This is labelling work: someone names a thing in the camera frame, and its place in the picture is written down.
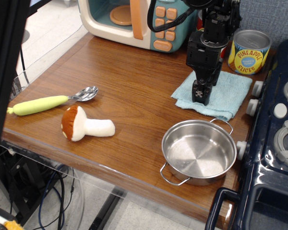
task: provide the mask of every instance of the spoon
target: spoon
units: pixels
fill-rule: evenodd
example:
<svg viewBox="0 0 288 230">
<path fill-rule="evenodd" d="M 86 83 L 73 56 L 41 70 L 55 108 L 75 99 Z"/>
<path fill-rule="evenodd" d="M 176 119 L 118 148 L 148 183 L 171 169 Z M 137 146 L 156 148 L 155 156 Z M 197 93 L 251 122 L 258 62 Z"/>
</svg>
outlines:
<svg viewBox="0 0 288 230">
<path fill-rule="evenodd" d="M 16 115 L 29 115 L 39 113 L 51 108 L 54 108 L 60 104 L 67 102 L 68 100 L 76 100 L 79 102 L 85 102 L 91 100 L 96 96 L 98 88 L 96 86 L 86 87 L 85 89 L 79 91 L 74 96 L 53 96 L 40 98 L 28 102 L 22 102 L 13 106 L 13 108 L 8 107 L 7 113 Z"/>
</svg>

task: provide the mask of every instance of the wooden tabletop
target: wooden tabletop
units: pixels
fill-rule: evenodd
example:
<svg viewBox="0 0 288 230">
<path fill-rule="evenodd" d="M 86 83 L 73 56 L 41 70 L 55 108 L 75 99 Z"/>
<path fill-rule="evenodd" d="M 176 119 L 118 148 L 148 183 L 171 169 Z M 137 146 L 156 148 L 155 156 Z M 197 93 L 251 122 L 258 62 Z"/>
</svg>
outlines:
<svg viewBox="0 0 288 230">
<path fill-rule="evenodd" d="M 271 55 L 264 70 L 250 76 L 253 84 L 266 77 L 270 62 Z M 240 163 L 237 161 L 224 179 L 207 186 L 173 186 L 161 177 L 159 171 L 165 163 L 161 141 L 165 132 L 180 121 L 212 119 L 177 107 L 176 100 L 170 97 L 192 71 L 185 63 L 185 48 L 165 54 L 87 34 L 9 107 L 45 96 L 73 95 L 93 85 L 99 89 L 97 96 L 87 102 L 68 101 L 38 114 L 8 114 L 2 138 L 205 222 L 216 190 L 237 189 Z M 223 70 L 233 73 L 227 59 Z M 245 111 L 250 98 L 251 90 L 229 121 L 235 142 L 247 139 L 252 118 Z M 80 105 L 88 118 L 111 119 L 115 135 L 68 141 L 60 125 L 63 113 L 72 104 Z M 164 175 L 179 182 L 168 168 Z M 225 208 L 221 222 L 227 221 L 226 215 Z"/>
</svg>

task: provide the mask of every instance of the pot handle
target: pot handle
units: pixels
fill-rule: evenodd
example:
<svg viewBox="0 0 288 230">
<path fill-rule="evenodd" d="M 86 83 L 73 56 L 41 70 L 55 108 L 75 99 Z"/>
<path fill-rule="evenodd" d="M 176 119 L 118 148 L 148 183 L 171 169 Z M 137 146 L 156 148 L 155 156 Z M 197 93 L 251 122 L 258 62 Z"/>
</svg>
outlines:
<svg viewBox="0 0 288 230">
<path fill-rule="evenodd" d="M 224 200 L 230 200 L 232 202 L 240 201 L 240 195 L 228 188 L 219 188 L 216 192 L 215 198 L 211 205 L 210 213 L 206 222 L 205 230 L 212 230 L 216 227 L 216 221 L 219 216 L 222 204 Z"/>
<path fill-rule="evenodd" d="M 165 164 L 164 164 L 164 165 L 162 166 L 162 168 L 160 169 L 160 174 L 161 174 L 161 176 L 163 177 L 163 179 L 164 179 L 166 182 L 170 183 L 171 185 L 180 186 L 180 185 L 184 184 L 185 182 L 187 182 L 188 180 L 191 179 L 191 178 L 189 177 L 189 178 L 185 179 L 184 181 L 180 182 L 179 184 L 175 184 L 175 183 L 169 181 L 169 180 L 168 180 L 167 178 L 165 178 L 165 176 L 162 174 L 162 171 L 164 170 L 164 168 L 165 168 L 165 166 L 166 166 L 167 164 L 168 164 L 168 163 L 165 162 Z"/>
<path fill-rule="evenodd" d="M 212 119 L 211 121 L 209 121 L 209 122 L 213 122 L 213 121 L 215 121 L 215 120 L 218 120 L 218 121 L 223 121 L 223 120 L 221 120 L 221 119 L 217 119 L 217 118 L 215 118 L 215 119 Z M 227 121 L 223 121 L 223 122 L 225 122 L 226 124 L 228 124 L 229 125 L 229 127 L 231 128 L 231 132 L 229 133 L 230 135 L 232 134 L 232 132 L 234 131 L 234 128 L 231 126 L 231 124 L 230 123 L 228 123 Z"/>
</svg>

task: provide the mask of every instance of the light blue cloth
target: light blue cloth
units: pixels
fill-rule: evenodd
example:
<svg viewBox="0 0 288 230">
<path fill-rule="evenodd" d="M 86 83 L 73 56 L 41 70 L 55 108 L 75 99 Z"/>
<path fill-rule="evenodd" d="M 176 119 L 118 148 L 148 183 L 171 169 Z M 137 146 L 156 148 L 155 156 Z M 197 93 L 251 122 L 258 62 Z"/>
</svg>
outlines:
<svg viewBox="0 0 288 230">
<path fill-rule="evenodd" d="M 208 105 L 192 102 L 192 85 L 196 79 L 193 71 L 172 94 L 177 99 L 176 106 L 183 109 L 194 109 L 197 112 L 229 121 L 233 118 L 247 95 L 252 79 L 221 72 L 216 86 L 212 87 Z"/>
</svg>

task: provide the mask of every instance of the stove handle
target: stove handle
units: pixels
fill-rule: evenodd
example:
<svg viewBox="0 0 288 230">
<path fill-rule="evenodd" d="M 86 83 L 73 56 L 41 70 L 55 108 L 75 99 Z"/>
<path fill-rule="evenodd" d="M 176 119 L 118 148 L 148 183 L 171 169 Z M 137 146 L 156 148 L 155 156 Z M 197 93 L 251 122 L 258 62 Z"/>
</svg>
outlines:
<svg viewBox="0 0 288 230">
<path fill-rule="evenodd" d="M 219 216 L 222 204 L 224 200 L 230 200 L 232 202 L 240 201 L 240 195 L 228 188 L 219 188 L 216 192 L 216 196 L 211 205 L 208 220 L 206 222 L 205 230 L 212 230 L 216 227 L 216 221 Z"/>
</svg>

